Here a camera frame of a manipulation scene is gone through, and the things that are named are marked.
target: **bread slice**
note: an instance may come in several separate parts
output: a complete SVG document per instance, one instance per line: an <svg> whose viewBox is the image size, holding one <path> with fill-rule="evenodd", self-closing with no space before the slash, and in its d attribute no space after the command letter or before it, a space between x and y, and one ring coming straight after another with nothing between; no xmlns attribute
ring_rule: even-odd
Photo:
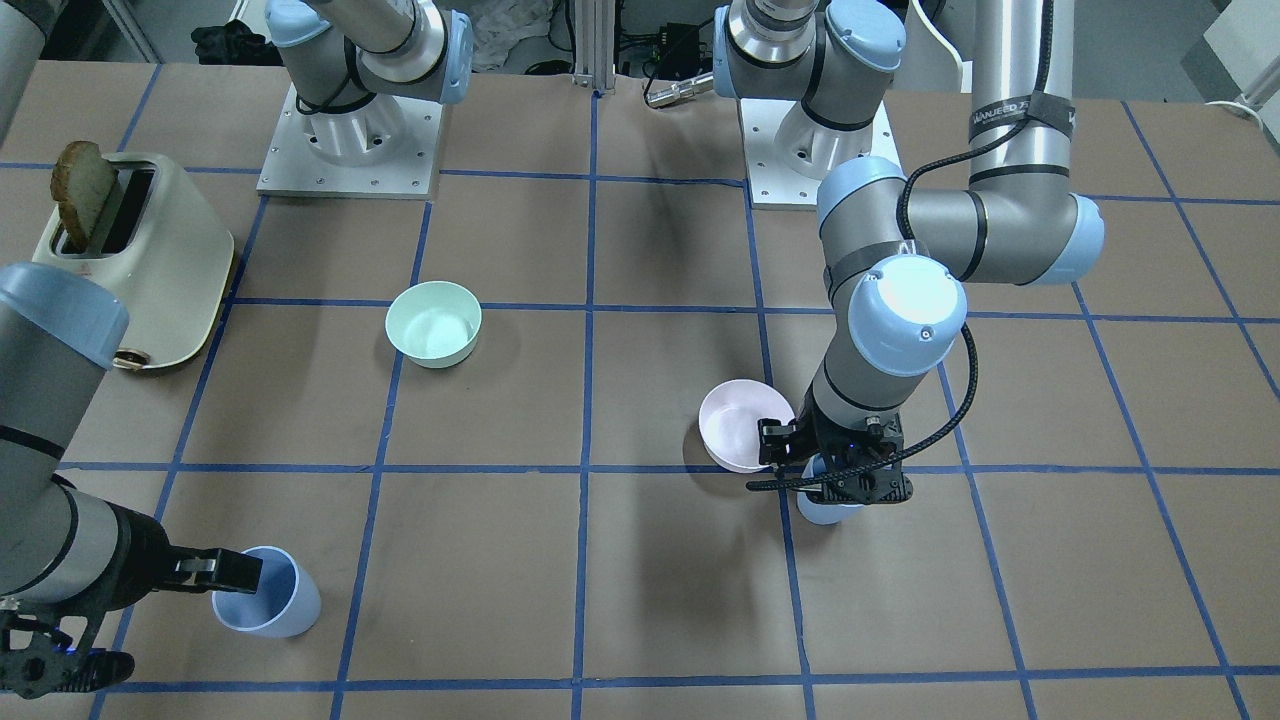
<svg viewBox="0 0 1280 720"><path fill-rule="evenodd" d="M108 199L119 192L115 168L102 159L96 143L77 140L58 156L49 190L67 231L64 250L84 252Z"/></svg>

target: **bowl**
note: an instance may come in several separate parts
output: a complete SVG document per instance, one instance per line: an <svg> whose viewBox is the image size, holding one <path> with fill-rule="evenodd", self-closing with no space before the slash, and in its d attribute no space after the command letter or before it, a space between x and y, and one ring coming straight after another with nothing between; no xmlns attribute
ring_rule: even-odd
<svg viewBox="0 0 1280 720"><path fill-rule="evenodd" d="M387 338L424 368L457 365L471 354L480 333L480 301L448 281L419 283L387 310Z"/></svg>
<svg viewBox="0 0 1280 720"><path fill-rule="evenodd" d="M795 411L782 393L756 380L739 379L716 386L698 410L698 432L703 436L707 454L726 470L763 470L767 465L760 465L760 433L756 427L760 418L790 423Z"/></svg>

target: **light blue cap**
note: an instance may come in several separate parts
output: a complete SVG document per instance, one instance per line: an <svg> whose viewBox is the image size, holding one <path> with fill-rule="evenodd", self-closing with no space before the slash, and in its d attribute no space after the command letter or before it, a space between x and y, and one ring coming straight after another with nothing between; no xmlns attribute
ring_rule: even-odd
<svg viewBox="0 0 1280 720"><path fill-rule="evenodd" d="M849 333L877 370L914 378L946 357L968 313L964 286L941 263L895 255L858 281L849 301Z"/></svg>
<svg viewBox="0 0 1280 720"><path fill-rule="evenodd" d="M1062 254L1053 260L1044 274L1027 284L1066 284L1083 278L1102 255L1102 240L1107 234L1098 204L1088 197L1071 193L1075 199L1075 228L1068 238Z"/></svg>
<svg viewBox="0 0 1280 720"><path fill-rule="evenodd" d="M52 265L0 268L0 302L102 369L129 327L128 310L106 288Z"/></svg>
<svg viewBox="0 0 1280 720"><path fill-rule="evenodd" d="M471 29L471 18L466 13L453 10L453 23L449 27L449 47L444 55L444 87L440 90L440 102L453 105L462 102L471 85L471 58L475 56L476 36Z"/></svg>
<svg viewBox="0 0 1280 720"><path fill-rule="evenodd" d="M876 0L833 0L827 6L827 26L865 65L891 73L902 61L906 28L893 10Z"/></svg>
<svg viewBox="0 0 1280 720"><path fill-rule="evenodd" d="M906 179L902 168L878 155L854 158L836 165L818 186L818 227L827 222L827 215L846 197L863 187L881 179Z"/></svg>
<svg viewBox="0 0 1280 720"><path fill-rule="evenodd" d="M266 28L276 47L293 47L329 29L321 18L302 0L270 0L266 4Z"/></svg>
<svg viewBox="0 0 1280 720"><path fill-rule="evenodd" d="M712 42L712 81L716 95L721 97L737 97L733 90L733 76L728 69L728 28L724 27L728 17L728 5L716 8L714 41Z"/></svg>

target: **white wire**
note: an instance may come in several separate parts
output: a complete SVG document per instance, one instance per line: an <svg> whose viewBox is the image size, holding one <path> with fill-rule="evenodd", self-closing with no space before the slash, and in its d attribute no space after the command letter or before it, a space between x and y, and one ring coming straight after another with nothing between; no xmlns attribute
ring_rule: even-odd
<svg viewBox="0 0 1280 720"><path fill-rule="evenodd" d="M1206 105L1217 105L1220 108L1233 108L1235 110L1239 110L1245 115L1253 118L1253 122L1258 124L1258 129L1263 129L1262 117L1258 115L1258 111L1243 102L1235 102L1231 100L1215 100L1212 102L1206 102Z"/></svg>

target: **white mounting plate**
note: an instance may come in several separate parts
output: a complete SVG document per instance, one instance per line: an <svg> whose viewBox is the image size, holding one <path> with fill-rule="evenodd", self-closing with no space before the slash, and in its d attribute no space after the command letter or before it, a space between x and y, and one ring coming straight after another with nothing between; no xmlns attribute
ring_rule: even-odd
<svg viewBox="0 0 1280 720"><path fill-rule="evenodd" d="M809 210L818 202L818 184L810 177L792 170L783 160L773 137L782 118L791 111L791 100L739 101L739 119L742 123L742 149L746 151L746 172L751 181L751 206L762 210ZM876 110L872 120L872 155L879 155L901 165L897 143L888 127L884 104Z"/></svg>
<svg viewBox="0 0 1280 720"><path fill-rule="evenodd" d="M396 97L404 111L408 145L389 161L375 165L334 165L311 150L302 129L303 118L293 106L293 86L275 123L271 146L257 178L259 195L302 197L387 197L430 200L444 106L439 102Z"/></svg>

